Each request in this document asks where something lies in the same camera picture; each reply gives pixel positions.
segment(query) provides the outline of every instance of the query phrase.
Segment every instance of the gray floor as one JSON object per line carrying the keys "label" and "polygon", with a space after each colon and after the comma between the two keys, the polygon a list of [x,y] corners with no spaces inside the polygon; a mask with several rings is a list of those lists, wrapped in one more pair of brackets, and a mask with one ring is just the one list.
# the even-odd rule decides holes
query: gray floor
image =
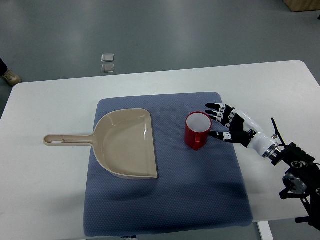
{"label": "gray floor", "polygon": [[[101,76],[114,53],[115,75],[301,60],[320,83],[319,15],[282,0],[1,0],[0,58],[24,82]],[[0,81],[0,116],[11,90]],[[270,227],[275,240],[320,239],[292,219]],[[256,224],[141,236],[186,238],[260,239]]]}

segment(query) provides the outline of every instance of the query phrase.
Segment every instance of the mug rim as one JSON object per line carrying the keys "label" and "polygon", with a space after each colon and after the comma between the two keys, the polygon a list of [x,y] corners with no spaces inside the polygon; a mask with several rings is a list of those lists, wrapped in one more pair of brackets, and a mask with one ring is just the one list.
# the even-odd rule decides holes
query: mug rim
{"label": "mug rim", "polygon": [[[199,131],[193,131],[193,130],[188,126],[188,124],[187,124],[187,120],[188,120],[188,118],[189,118],[192,114],[203,114],[203,115],[207,116],[207,117],[209,118],[209,120],[210,120],[210,127],[208,128],[208,130],[201,131],[201,132],[199,132]],[[203,112],[203,111],[194,111],[194,112],[191,112],[191,113],[186,117],[186,119],[185,119],[185,125],[188,127],[188,129],[189,129],[191,132],[193,132],[193,133],[195,133],[195,134],[203,134],[203,133],[209,132],[209,131],[211,130],[211,128],[212,128],[212,119],[210,118],[210,116],[209,116],[208,114],[206,114],[206,113]]]}

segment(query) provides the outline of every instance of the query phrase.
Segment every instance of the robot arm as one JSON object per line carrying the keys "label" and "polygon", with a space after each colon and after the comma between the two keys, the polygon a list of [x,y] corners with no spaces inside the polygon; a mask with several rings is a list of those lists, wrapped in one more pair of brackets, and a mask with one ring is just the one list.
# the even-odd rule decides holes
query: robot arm
{"label": "robot arm", "polygon": [[277,135],[268,137],[263,129],[241,110],[220,103],[207,103],[205,106],[210,109],[205,112],[212,120],[228,128],[227,132],[210,131],[210,136],[227,143],[240,143],[246,148],[254,149],[261,157],[271,159],[273,165],[284,161],[290,167],[282,179],[285,189],[279,195],[281,199],[300,199],[309,216],[297,218],[296,223],[308,222],[320,231],[320,169],[314,163],[315,159],[293,142],[286,145],[273,119],[276,134],[282,144],[275,141]]}
{"label": "robot arm", "polygon": [[246,148],[254,149],[261,157],[268,157],[279,144],[264,134],[252,118],[241,110],[226,104],[207,103],[205,110],[212,120],[228,128],[228,132],[210,131],[209,135],[227,143],[240,143]]}

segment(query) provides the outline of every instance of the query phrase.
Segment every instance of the dustpan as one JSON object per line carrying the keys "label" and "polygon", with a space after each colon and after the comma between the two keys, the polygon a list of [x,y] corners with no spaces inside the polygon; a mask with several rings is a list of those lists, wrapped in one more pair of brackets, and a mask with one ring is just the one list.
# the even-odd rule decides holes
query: dustpan
{"label": "dustpan", "polygon": [[105,115],[91,135],[46,135],[47,146],[92,146],[100,165],[116,177],[157,179],[151,114],[141,108]]}

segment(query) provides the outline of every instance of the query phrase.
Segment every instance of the dustpan handle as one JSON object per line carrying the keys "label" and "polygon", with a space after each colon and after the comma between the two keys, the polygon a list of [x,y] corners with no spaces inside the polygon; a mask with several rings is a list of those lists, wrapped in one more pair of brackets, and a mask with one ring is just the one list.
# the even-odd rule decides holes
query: dustpan handle
{"label": "dustpan handle", "polygon": [[92,146],[93,136],[47,135],[43,143],[47,146]]}

